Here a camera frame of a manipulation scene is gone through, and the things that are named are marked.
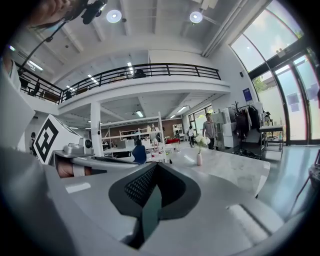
fluorescent light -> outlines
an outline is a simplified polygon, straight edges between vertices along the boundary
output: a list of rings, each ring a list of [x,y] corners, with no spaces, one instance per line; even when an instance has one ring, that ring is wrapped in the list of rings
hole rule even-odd
[[[100,8],[100,11],[102,11],[105,7],[106,7],[107,4],[104,4],[101,8]]]
[[[144,117],[144,115],[141,113],[141,111],[137,111],[136,113],[138,114],[139,117],[141,117],[141,118]]]
[[[73,88],[70,87],[69,85],[67,85],[66,87],[67,87],[69,90],[72,90],[72,91],[74,91],[74,92],[76,91],[75,89],[73,89]]]
[[[128,64],[128,66],[129,66],[129,70],[130,70],[130,72],[131,72],[131,75],[133,75],[133,74],[134,74],[134,69],[131,67],[131,66],[132,66],[132,65],[131,65],[131,62],[128,62],[127,64]]]
[[[38,70],[42,71],[44,70],[42,67],[38,66],[36,63],[34,63],[33,61],[29,60],[29,63],[33,66],[35,66]]]
[[[187,106],[183,106],[182,108],[180,108],[180,110],[178,111],[178,113],[180,113],[182,110],[184,110]]]
[[[88,74],[88,77],[90,77],[91,80],[94,81],[97,85],[99,84],[99,83],[97,82],[97,80],[92,77],[92,75]]]

ceiling light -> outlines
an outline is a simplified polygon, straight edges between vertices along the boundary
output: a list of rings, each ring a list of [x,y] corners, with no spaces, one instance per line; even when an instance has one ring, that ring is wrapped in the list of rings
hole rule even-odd
[[[69,90],[72,90],[72,91],[74,91],[74,92],[76,91],[75,89],[73,89],[73,88],[70,87],[69,85],[67,85],[66,87],[67,87]]]
[[[105,7],[106,7],[107,4],[104,4],[101,8],[100,8],[100,11],[102,11]]]
[[[187,106],[183,106],[182,108],[180,108],[180,110],[178,111],[178,113],[180,113],[182,110],[184,110]]]
[[[194,11],[190,14],[190,21],[193,23],[199,23],[202,21],[202,14],[198,11]]]
[[[139,117],[141,117],[141,118],[144,117],[144,115],[141,113],[141,111],[137,111],[136,113],[138,114]]]
[[[131,74],[133,75],[134,74],[134,69],[131,67],[132,66],[131,62],[128,62],[127,64],[128,64],[128,67],[129,67],[129,70],[130,70]]]
[[[91,80],[94,81],[97,85],[99,84],[99,83],[97,82],[97,80],[92,77],[92,75],[88,74],[88,77],[90,77]]]
[[[36,67],[36,68],[37,68],[38,70],[40,70],[40,71],[44,70],[42,67],[38,66],[36,63],[34,63],[34,62],[31,61],[31,60],[29,60],[29,63],[30,63],[32,66]]]
[[[117,23],[121,20],[122,14],[118,10],[111,10],[106,14],[106,20],[110,23]]]

tree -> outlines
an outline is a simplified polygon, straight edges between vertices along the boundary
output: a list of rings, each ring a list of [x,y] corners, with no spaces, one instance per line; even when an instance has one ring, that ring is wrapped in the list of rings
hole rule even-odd
[[[253,84],[254,84],[254,87],[255,87],[257,93],[263,92],[267,89],[267,86],[262,81],[262,78],[263,78],[263,76],[261,75],[253,80]]]

white table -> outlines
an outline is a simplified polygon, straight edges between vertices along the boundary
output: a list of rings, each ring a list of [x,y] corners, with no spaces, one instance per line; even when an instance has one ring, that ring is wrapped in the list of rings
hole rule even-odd
[[[270,163],[244,156],[203,148],[202,165],[197,165],[198,147],[187,147],[170,155],[172,163],[198,172],[211,174],[232,182],[257,196],[270,171]]]
[[[275,139],[272,141],[268,141],[267,133],[268,132],[282,132],[282,139]],[[283,125],[264,125],[260,127],[260,155],[262,155],[263,151],[276,151],[281,152],[281,157],[284,148],[284,127]],[[268,142],[279,142],[280,148],[278,146],[269,146]]]

glass door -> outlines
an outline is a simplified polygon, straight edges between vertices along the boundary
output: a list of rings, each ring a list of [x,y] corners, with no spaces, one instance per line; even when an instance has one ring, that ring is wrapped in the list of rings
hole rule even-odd
[[[307,144],[307,115],[304,107],[303,93],[298,84],[291,62],[274,71],[286,102],[290,135],[287,141],[292,144]]]

